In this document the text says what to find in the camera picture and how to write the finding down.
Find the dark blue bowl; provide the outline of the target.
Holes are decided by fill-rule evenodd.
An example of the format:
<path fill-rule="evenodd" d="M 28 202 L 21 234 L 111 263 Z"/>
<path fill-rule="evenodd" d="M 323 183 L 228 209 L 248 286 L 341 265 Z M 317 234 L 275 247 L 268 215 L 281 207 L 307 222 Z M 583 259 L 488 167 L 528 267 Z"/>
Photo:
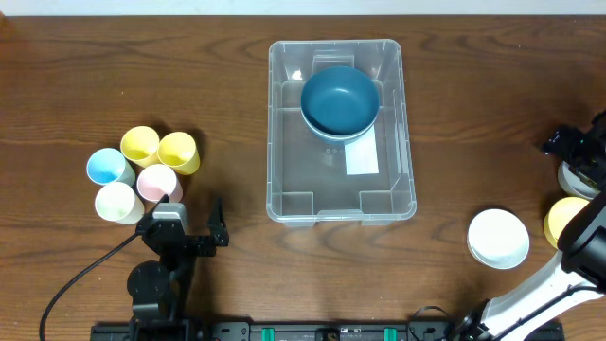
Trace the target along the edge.
<path fill-rule="evenodd" d="M 360 132 L 380 108 L 372 79 L 348 66 L 333 66 L 313 75 L 301 94 L 302 114 L 321 131 L 334 135 Z"/>
<path fill-rule="evenodd" d="M 365 129 L 363 129 L 361 132 L 355 133 L 353 135 L 332 135 L 329 133 L 325 133 L 319 130 L 318 128 L 314 127 L 310 122 L 307 122 L 307 126 L 314 135 L 316 135 L 318 138 L 325 141 L 326 143 L 334 145 L 347 145 L 363 139 L 367 134 L 374 130 L 375 124 L 372 123 Z"/>

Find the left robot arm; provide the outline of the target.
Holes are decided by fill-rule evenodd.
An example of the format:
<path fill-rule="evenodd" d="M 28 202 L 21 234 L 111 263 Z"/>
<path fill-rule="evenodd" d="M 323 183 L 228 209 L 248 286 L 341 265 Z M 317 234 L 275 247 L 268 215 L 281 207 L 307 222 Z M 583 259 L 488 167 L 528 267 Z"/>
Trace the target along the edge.
<path fill-rule="evenodd" d="M 188 216 L 181 203 L 163 196 L 143 215 L 135 232 L 159 260 L 137 265 L 127 280 L 133 313 L 139 320 L 173 321 L 183 316 L 194 265 L 198 258 L 213 257 L 217 247 L 229 244 L 222 201 L 216 200 L 206 223 L 208 235 L 188 235 Z"/>

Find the beige bowl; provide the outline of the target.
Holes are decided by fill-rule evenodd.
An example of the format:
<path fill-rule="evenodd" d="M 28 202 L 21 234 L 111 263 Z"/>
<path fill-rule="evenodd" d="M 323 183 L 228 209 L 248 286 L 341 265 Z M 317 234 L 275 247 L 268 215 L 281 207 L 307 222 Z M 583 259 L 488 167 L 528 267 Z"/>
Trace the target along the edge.
<path fill-rule="evenodd" d="M 329 133 L 325 133 L 323 131 L 321 131 L 319 128 L 316 128 L 312 125 L 311 121 L 309 119 L 307 119 L 305 117 L 304 114 L 301 114 L 302 118 L 304 119 L 307 127 L 309 128 L 309 130 L 316 136 L 318 136 L 320 139 L 323 139 L 325 141 L 328 141 L 329 143 L 350 143 L 353 142 L 355 140 L 360 139 L 366 132 L 368 132 L 369 130 L 371 130 L 374 125 L 375 122 L 377 120 L 377 118 L 374 118 L 366 127 L 364 127 L 360 132 L 351 134 L 351 135 L 334 135 L 334 134 L 329 134 Z"/>

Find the white bowl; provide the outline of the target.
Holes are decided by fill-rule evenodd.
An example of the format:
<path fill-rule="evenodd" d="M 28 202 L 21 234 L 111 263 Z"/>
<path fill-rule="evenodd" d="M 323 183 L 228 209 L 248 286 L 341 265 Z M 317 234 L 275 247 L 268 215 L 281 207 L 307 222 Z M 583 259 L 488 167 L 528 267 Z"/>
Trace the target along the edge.
<path fill-rule="evenodd" d="M 529 235 L 523 222 L 513 213 L 491 208 L 471 220 L 467 245 L 480 263 L 498 270 L 517 267 L 529 251 Z"/>

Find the light grey bowl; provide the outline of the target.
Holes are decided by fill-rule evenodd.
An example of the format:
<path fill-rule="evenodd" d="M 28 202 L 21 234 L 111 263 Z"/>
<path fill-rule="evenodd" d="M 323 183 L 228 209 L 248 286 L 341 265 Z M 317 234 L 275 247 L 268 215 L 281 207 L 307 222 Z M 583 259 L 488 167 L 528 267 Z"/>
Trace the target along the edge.
<path fill-rule="evenodd" d="M 584 184 L 569 170 L 569 165 L 562 161 L 558 168 L 558 181 L 561 188 L 571 196 L 593 200 L 599 191 Z"/>

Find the yellow bowl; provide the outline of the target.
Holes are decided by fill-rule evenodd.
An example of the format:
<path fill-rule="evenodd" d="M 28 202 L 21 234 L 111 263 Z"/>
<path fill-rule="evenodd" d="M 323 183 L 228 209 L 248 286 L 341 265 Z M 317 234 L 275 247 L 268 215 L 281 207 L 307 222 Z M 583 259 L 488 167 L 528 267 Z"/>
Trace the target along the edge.
<path fill-rule="evenodd" d="M 558 240 L 567 224 L 587 205 L 589 201 L 579 197 L 566 197 L 556 202 L 544 217 L 544 234 L 548 242 L 558 248 Z"/>

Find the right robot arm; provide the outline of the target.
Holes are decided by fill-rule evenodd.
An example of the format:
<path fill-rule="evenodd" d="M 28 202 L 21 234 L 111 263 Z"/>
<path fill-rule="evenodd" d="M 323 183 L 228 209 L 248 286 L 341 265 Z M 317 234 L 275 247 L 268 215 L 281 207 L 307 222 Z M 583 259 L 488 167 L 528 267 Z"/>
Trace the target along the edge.
<path fill-rule="evenodd" d="M 542 150 L 579 171 L 599 194 L 564 226 L 558 252 L 543 268 L 468 314 L 448 340 L 522 340 L 566 310 L 605 296 L 605 114 L 586 133 L 560 126 Z"/>

